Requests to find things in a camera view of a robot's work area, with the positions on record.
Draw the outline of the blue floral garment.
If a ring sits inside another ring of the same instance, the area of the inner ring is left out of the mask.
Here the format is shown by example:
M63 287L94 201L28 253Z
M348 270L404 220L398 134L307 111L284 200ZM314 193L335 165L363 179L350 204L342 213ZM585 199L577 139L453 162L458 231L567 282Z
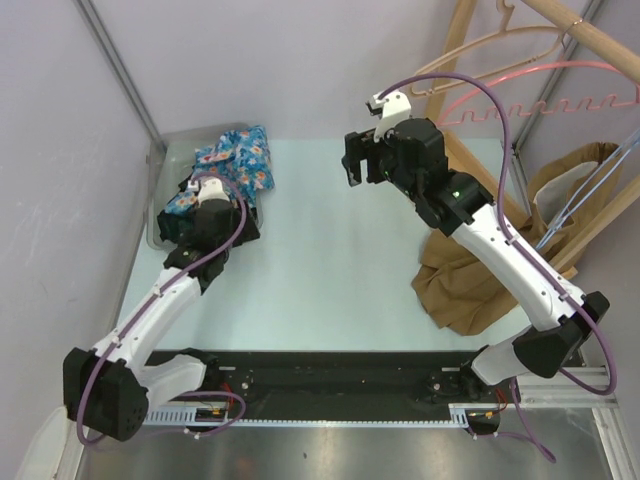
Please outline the blue floral garment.
M227 131L215 145L196 148L194 159L191 173L167 202L164 213L184 217L195 208L197 194L187 185L194 175L203 172L217 173L232 181L251 209L257 208L259 190L275 188L267 133L262 125Z

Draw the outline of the dark green garment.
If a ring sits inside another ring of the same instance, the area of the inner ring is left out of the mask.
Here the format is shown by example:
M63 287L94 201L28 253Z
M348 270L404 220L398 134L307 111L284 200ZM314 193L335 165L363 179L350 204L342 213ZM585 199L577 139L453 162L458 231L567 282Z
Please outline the dark green garment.
M181 247L192 247L205 253L226 245L237 247L258 240L261 236L257 210L251 209L239 191L230 188L231 182L213 174L198 174L196 180L216 177L224 184L229 201L210 200L180 217L164 213L157 216L160 238Z

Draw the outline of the light blue wire hanger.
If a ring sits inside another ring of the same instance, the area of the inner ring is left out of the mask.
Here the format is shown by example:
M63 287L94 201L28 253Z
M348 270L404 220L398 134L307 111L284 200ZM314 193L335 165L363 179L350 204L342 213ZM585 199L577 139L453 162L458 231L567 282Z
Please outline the light blue wire hanger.
M622 167L639 146L634 131L622 143L594 142L543 167L528 187L535 249L567 244L608 204Z

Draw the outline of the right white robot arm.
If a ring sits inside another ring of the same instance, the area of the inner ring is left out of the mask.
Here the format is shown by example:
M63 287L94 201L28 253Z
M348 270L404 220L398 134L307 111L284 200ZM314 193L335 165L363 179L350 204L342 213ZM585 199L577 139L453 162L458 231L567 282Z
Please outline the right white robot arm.
M590 336L609 308L600 292L566 281L499 214L472 175L449 167L443 133L427 119L409 118L382 137L373 130L344 137L342 165L350 185L387 181L431 228L473 254L518 301L530 326L481 349L461 376L463 393L484 401L497 385L525 373L552 378Z

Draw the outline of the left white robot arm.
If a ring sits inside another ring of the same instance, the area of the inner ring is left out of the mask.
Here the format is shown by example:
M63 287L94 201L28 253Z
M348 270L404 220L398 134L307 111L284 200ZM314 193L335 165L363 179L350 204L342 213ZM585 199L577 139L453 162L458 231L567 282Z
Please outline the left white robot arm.
M218 358L186 348L156 366L147 361L183 311L201 298L223 272L231 249L259 232L246 202L204 201L186 237L166 258L151 290L125 322L88 350L64 358L63 403L78 440L131 439L146 415L180 397L227 396Z

